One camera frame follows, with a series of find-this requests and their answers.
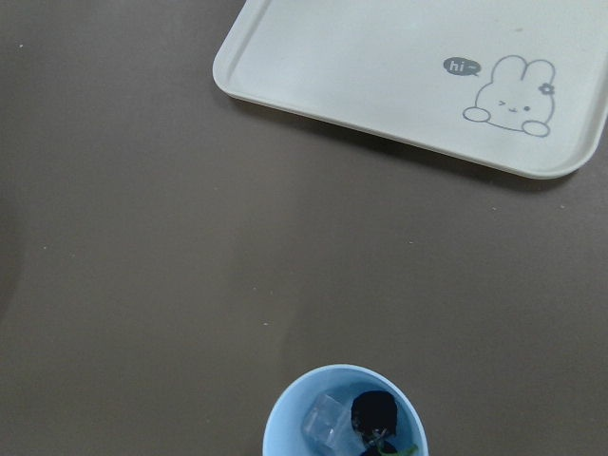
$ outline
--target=rabbit face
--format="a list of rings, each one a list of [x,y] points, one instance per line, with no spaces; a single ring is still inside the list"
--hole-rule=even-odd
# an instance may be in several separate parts
[[[554,75],[553,65],[545,60],[528,64],[519,56],[504,57],[494,66],[491,82],[480,89],[475,105],[463,115],[473,122],[546,136],[554,110]]]

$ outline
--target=white tray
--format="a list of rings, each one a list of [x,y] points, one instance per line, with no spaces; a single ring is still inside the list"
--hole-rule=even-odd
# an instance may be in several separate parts
[[[248,0],[213,70],[236,98],[556,178],[604,127],[608,1]]]

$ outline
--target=black object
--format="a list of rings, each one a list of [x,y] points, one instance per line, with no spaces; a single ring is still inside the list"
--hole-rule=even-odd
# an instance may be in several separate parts
[[[397,434],[397,404],[392,394],[386,391],[367,391],[352,401],[352,428],[363,439],[368,450],[362,456],[396,453],[395,448],[385,442]]]

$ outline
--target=speech bubble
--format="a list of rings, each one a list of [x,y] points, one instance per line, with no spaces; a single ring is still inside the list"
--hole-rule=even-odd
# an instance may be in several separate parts
[[[482,66],[473,60],[463,57],[450,57],[444,61],[444,68],[449,74],[456,76],[478,76]]]

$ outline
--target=gray tabletop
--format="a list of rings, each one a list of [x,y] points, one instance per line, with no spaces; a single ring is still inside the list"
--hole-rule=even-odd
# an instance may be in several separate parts
[[[0,3],[0,454],[257,456],[332,363],[431,454],[605,454],[605,137],[537,181],[233,101],[242,4]]]

